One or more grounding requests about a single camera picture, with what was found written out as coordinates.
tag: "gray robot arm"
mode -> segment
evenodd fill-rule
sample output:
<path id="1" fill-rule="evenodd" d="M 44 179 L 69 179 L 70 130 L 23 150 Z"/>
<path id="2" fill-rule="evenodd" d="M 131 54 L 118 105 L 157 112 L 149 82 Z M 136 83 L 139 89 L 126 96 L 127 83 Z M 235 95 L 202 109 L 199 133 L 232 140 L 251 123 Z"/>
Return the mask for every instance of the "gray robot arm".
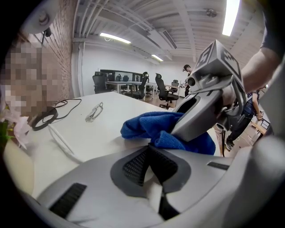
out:
<path id="1" fill-rule="evenodd" d="M 241 115 L 246 98 L 239 64 L 218 40 L 201 53 L 187 82 L 191 92 L 173 110 L 185 114 L 171 134 L 189 142 L 216 123 L 229 130 L 229 117 Z M 237 106 L 224 106 L 223 89 L 228 86 L 234 89 Z"/>

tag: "white desk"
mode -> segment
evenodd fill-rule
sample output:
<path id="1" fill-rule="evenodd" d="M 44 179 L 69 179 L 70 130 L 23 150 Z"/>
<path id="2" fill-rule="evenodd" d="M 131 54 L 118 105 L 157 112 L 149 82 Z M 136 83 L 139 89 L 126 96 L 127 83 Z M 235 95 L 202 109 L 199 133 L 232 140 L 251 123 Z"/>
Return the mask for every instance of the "white desk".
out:
<path id="1" fill-rule="evenodd" d="M 109 85 L 115 85 L 117 86 L 117 93 L 119 94 L 121 92 L 121 86 L 125 86 L 125 85 L 140 85 L 142 82 L 141 81 L 106 81 L 105 84 L 109 84 Z M 155 95 L 155 83 L 150 83 L 147 82 L 146 86 L 152 86 L 152 98 L 154 98 Z"/>
<path id="2" fill-rule="evenodd" d="M 102 113 L 92 123 L 85 122 L 85 117 L 100 102 L 103 102 Z M 58 116 L 67 114 L 77 103 L 78 101 L 69 101 L 66 106 L 58 108 Z M 78 158 L 87 161 L 147 145 L 149 139 L 124 140 L 120 130 L 126 120 L 151 111 L 165 110 L 115 92 L 109 92 L 82 97 L 82 102 L 78 107 L 72 110 L 65 119 L 54 122 L 52 125 L 70 144 Z M 74 169 L 78 164 L 66 157 L 52 139 L 47 127 L 39 131 L 30 131 L 28 137 L 30 143 L 27 145 L 27 154 L 34 161 L 33 197 L 36 198 L 52 182 Z M 215 132 L 212 139 L 216 144 L 216 150 L 219 150 Z"/>

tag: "black cable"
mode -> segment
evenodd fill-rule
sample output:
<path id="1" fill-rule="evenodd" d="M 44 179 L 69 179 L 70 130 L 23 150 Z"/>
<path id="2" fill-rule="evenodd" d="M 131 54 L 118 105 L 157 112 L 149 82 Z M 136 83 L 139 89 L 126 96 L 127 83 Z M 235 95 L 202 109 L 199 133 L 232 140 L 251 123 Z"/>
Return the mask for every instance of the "black cable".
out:
<path id="1" fill-rule="evenodd" d="M 225 139 L 225 136 L 226 136 L 226 131 L 223 129 L 222 130 L 222 154 L 223 154 L 223 157 L 224 157 L 224 139 Z"/>
<path id="2" fill-rule="evenodd" d="M 65 106 L 65 105 L 67 105 L 68 104 L 68 101 L 80 101 L 76 106 L 74 106 L 70 111 L 69 111 L 69 113 L 68 114 L 66 114 L 65 116 L 63 116 L 63 117 L 60 117 L 60 118 L 56 118 L 55 120 L 59 120 L 59 119 L 63 119 L 63 118 L 65 118 L 65 117 L 67 117 L 69 114 L 70 114 L 70 112 L 73 110 L 73 109 L 75 109 L 80 103 L 81 103 L 81 99 L 66 99 L 66 100 L 62 100 L 62 101 L 60 101 L 60 102 L 58 102 L 58 103 L 56 103 L 56 104 L 54 104 L 54 108 L 60 108 L 60 107 L 63 107 L 63 106 Z"/>

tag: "jeans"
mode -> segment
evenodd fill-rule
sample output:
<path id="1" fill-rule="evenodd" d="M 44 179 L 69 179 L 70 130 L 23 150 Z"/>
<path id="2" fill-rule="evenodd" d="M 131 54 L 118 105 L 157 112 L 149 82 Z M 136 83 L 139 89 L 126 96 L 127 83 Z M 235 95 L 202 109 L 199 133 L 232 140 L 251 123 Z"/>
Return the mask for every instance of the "jeans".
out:
<path id="1" fill-rule="evenodd" d="M 244 119 L 232 130 L 232 133 L 228 136 L 227 140 L 230 142 L 233 142 L 237 137 L 241 135 L 241 133 L 244 132 L 251 119 L 253 118 L 253 115 L 249 114 L 246 111 L 243 111 L 241 115 L 244 115 Z"/>

